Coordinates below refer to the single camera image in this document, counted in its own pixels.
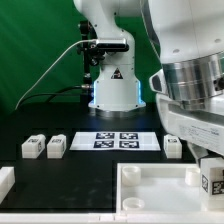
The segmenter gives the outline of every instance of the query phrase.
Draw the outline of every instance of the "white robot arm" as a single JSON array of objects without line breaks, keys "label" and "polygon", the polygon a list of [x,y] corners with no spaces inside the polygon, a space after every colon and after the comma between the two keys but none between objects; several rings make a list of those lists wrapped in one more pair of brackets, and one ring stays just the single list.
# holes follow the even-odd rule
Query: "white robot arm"
[{"label": "white robot arm", "polygon": [[131,34],[118,28],[115,16],[141,15],[139,0],[74,0],[75,6],[94,27],[96,45],[105,50],[100,75],[94,83],[91,111],[106,117],[129,116],[145,107],[141,85],[135,77],[135,42]]},{"label": "white robot arm", "polygon": [[224,155],[224,1],[142,1],[161,46],[150,79],[168,133]]}]

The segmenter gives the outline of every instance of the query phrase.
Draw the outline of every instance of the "blue light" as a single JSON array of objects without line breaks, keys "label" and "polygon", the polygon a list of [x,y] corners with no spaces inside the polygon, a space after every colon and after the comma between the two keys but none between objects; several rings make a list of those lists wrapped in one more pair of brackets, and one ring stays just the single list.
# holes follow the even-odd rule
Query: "blue light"
[{"label": "blue light", "polygon": [[138,82],[138,103],[142,103],[142,85],[141,82]]}]

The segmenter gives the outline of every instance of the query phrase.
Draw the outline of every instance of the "small white block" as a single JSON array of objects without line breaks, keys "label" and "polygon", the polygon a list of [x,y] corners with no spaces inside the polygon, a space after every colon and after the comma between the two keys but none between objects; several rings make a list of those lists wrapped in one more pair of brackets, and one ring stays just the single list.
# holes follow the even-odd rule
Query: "small white block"
[{"label": "small white block", "polygon": [[66,150],[66,136],[58,135],[53,136],[47,144],[47,158],[61,159]]},{"label": "small white block", "polygon": [[163,148],[168,159],[182,158],[182,144],[177,136],[164,136]]},{"label": "small white block", "polygon": [[200,198],[204,210],[224,209],[224,160],[201,160]]},{"label": "small white block", "polygon": [[15,183],[14,167],[2,167],[0,170],[0,204]]},{"label": "small white block", "polygon": [[32,135],[22,144],[22,157],[36,159],[45,149],[45,136]]}]

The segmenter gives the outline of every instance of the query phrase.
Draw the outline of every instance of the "white box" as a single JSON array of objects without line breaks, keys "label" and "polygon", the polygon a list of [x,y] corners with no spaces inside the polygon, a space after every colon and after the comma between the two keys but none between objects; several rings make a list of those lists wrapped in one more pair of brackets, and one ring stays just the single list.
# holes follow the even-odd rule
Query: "white box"
[{"label": "white box", "polygon": [[164,136],[163,148],[168,159],[182,158],[182,144],[178,137],[172,135]]},{"label": "white box", "polygon": [[53,136],[47,144],[47,158],[61,159],[65,153],[66,147],[65,135]]},{"label": "white box", "polygon": [[0,170],[0,204],[9,193],[15,183],[15,175],[13,167],[3,167]]},{"label": "white box", "polygon": [[36,159],[45,149],[45,136],[32,135],[22,144],[22,157]]}]

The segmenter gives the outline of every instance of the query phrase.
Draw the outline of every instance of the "green wall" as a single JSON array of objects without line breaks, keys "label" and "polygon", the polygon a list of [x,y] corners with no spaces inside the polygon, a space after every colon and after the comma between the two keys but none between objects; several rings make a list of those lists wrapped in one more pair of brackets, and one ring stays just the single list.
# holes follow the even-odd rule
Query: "green wall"
[{"label": "green wall", "polygon": [[[68,46],[80,40],[77,24],[83,19],[72,0],[0,0],[0,119],[14,110],[19,98]],[[148,78],[159,63],[142,19],[119,18],[117,23],[136,39],[136,76],[143,84],[143,99],[153,101]],[[82,57],[73,50],[31,94],[79,85],[82,74]]]}]

